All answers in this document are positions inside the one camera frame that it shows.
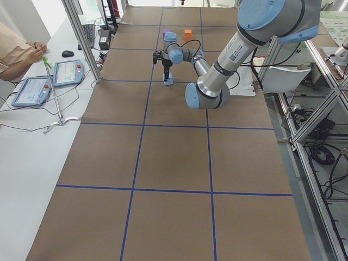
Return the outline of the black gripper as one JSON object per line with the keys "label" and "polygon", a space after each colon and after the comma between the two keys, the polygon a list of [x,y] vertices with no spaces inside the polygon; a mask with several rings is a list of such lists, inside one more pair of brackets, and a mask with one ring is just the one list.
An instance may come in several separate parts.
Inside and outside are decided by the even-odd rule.
{"label": "black gripper", "polygon": [[170,59],[162,58],[162,65],[164,67],[163,81],[167,82],[170,75],[170,67],[172,66],[172,61]]}

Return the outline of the operator forearm beige sleeve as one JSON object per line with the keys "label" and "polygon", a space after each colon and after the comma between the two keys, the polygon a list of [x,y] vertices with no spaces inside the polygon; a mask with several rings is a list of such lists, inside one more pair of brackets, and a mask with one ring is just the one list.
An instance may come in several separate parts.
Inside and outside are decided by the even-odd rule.
{"label": "operator forearm beige sleeve", "polygon": [[1,73],[25,60],[36,50],[1,22]]}

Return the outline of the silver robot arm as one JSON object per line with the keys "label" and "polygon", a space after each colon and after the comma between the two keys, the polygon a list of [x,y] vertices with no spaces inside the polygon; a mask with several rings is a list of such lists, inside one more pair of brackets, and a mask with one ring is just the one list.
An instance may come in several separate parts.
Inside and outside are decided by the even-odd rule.
{"label": "silver robot arm", "polygon": [[162,51],[153,53],[153,63],[161,61],[163,81],[172,83],[170,67],[183,61],[194,67],[198,80],[185,88],[187,106],[192,109],[217,109],[230,97],[226,82],[258,46],[273,36],[281,44],[314,38],[319,30],[321,1],[242,1],[237,15],[237,31],[212,66],[197,49],[181,47],[177,35],[164,36]]}

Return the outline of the operator hand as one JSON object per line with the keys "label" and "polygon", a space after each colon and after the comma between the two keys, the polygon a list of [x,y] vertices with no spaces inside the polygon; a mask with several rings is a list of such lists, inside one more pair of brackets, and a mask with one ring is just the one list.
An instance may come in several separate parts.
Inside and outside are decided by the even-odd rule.
{"label": "operator hand", "polygon": [[43,42],[26,42],[29,46],[34,48],[32,52],[30,52],[26,58],[26,61],[29,64],[33,64],[42,59],[44,54],[47,52],[47,45]]}

